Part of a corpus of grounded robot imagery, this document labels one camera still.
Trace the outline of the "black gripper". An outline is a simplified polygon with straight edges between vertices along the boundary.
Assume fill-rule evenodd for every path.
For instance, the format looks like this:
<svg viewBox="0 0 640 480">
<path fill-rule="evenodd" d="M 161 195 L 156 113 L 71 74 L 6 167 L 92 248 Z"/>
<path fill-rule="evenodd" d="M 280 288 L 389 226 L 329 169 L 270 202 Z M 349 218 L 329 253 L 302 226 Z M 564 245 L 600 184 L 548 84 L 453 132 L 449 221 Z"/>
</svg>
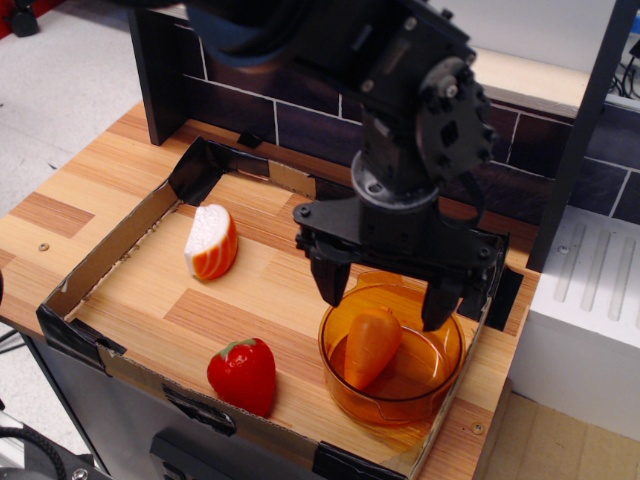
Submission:
<svg viewBox="0 0 640 480">
<path fill-rule="evenodd" d="M 459 159 L 415 152 L 376 159 L 359 152 L 352 196 L 301 204 L 293 213 L 297 246 L 310 260 L 322 299 L 337 307 L 359 264 L 427 282 L 425 332 L 439 330 L 456 311 L 480 314 L 503 265 L 502 237 L 478 227 L 485 201 L 472 171 L 487 158 L 486 151 Z M 439 196 L 453 179 L 476 208 L 468 220 L 440 209 Z"/>
</svg>

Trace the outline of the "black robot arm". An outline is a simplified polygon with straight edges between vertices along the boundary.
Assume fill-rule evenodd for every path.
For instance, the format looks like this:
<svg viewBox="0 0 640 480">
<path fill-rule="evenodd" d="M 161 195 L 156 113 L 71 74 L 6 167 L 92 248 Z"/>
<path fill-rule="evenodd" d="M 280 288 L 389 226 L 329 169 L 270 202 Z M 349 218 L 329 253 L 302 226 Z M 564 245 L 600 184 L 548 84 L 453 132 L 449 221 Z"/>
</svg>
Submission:
<svg viewBox="0 0 640 480">
<path fill-rule="evenodd" d="M 478 217 L 454 220 L 438 204 L 458 181 L 485 211 L 473 172 L 496 140 L 474 51 L 448 11 L 424 1 L 190 1 L 186 13 L 223 64 L 294 70 L 361 104 L 353 196 L 293 213 L 328 304 L 341 302 L 354 264 L 424 280 L 427 331 L 461 301 L 483 302 L 498 251 L 477 232 Z"/>
</svg>

